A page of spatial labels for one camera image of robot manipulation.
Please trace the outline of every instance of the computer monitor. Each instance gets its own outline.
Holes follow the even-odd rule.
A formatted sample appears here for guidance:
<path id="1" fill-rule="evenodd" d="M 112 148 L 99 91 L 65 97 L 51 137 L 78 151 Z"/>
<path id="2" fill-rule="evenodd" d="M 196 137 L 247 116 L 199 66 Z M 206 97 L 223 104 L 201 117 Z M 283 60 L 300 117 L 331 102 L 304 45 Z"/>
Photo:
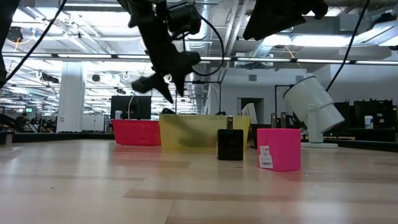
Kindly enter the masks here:
<path id="1" fill-rule="evenodd" d="M 111 119 L 115 117 L 115 111 L 122 111 L 122 118 L 127 119 L 129 102 L 132 96 L 112 96 Z M 151 96 L 134 96 L 130 104 L 130 119 L 150 119 Z"/>

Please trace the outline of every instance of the pink cylinder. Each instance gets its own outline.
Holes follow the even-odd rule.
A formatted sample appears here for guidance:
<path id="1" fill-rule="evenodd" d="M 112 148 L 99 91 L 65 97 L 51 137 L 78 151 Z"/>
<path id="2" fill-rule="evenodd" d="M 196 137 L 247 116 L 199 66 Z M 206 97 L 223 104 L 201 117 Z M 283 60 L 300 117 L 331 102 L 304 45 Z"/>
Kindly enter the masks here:
<path id="1" fill-rule="evenodd" d="M 257 166 L 274 171 L 301 170 L 299 129 L 258 129 Z"/>

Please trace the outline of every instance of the person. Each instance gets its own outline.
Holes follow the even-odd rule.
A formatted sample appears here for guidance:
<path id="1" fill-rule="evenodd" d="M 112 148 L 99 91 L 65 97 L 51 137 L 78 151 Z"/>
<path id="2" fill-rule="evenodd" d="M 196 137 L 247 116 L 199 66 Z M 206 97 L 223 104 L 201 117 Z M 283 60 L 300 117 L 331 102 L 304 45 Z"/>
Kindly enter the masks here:
<path id="1" fill-rule="evenodd" d="M 23 112 L 20 116 L 18 116 L 15 120 L 21 125 L 21 127 L 26 124 L 26 116 L 27 113 Z"/>

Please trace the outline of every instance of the pink basket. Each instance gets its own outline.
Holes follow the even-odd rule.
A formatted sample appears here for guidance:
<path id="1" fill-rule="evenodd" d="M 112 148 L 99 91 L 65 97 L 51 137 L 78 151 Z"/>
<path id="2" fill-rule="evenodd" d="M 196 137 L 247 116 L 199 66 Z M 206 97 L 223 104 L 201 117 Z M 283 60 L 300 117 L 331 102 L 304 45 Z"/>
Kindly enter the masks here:
<path id="1" fill-rule="evenodd" d="M 114 119 L 113 131 L 116 143 L 127 146 L 159 146 L 160 126 L 158 121 Z"/>

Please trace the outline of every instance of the white desk lamp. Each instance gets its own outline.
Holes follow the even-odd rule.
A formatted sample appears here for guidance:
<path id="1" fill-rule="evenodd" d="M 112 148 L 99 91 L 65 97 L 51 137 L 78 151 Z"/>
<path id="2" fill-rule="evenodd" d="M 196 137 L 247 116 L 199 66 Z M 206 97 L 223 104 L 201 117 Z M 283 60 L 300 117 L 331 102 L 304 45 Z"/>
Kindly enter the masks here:
<path id="1" fill-rule="evenodd" d="M 303 147 L 337 148 L 337 144 L 323 143 L 323 133 L 344 121 L 333 99 L 315 77 L 305 78 L 284 94 L 298 119 L 308 128 L 308 142 Z"/>

